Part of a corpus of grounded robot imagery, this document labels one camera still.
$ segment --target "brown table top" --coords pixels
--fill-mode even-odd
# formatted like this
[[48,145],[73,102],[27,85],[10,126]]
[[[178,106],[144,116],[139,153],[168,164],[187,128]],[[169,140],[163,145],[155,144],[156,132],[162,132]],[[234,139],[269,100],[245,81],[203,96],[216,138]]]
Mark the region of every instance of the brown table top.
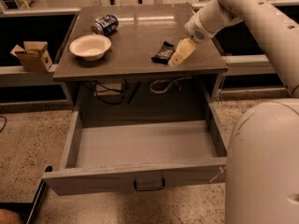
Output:
[[[69,51],[70,43],[92,34],[96,18],[113,14],[119,27],[109,36],[112,46],[103,58],[87,62]],[[83,7],[66,43],[53,78],[57,81],[84,81],[101,78],[180,76],[218,74],[227,70],[225,61],[209,41],[197,44],[196,51],[179,67],[154,63],[164,41],[177,45],[186,38],[184,25],[192,16],[189,4]]]

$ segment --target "white bowl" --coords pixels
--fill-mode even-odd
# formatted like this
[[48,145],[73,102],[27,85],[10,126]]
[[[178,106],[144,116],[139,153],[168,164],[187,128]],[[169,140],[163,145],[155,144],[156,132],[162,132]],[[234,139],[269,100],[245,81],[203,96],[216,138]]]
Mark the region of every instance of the white bowl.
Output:
[[85,35],[73,41],[70,51],[86,61],[100,59],[111,47],[111,41],[103,35]]

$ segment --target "can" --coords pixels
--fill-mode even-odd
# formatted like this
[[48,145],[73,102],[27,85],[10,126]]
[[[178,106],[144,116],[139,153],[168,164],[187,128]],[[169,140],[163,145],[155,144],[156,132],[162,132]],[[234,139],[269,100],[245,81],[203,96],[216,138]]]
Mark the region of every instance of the can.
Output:
[[98,35],[110,35],[119,26],[119,20],[114,15],[108,14],[103,18],[98,18],[92,25],[92,30]]

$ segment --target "cardboard box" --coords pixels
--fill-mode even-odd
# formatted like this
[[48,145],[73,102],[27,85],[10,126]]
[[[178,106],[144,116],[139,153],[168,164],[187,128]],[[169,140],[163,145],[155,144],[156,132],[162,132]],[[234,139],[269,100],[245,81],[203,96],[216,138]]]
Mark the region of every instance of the cardboard box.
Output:
[[24,41],[24,49],[16,45],[10,53],[20,60],[25,71],[48,72],[52,59],[47,47],[45,41]]

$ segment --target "speckled floor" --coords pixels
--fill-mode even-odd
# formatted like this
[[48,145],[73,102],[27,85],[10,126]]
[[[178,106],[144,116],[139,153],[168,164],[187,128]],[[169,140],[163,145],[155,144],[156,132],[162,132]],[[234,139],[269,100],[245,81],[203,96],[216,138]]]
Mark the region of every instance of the speckled floor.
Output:
[[[215,103],[229,137],[246,110],[284,90],[226,91]],[[31,202],[45,168],[58,170],[72,111],[50,106],[6,109],[0,133],[0,201]],[[224,223],[225,184],[167,188],[146,193],[112,192],[59,197],[51,189],[35,223]]]

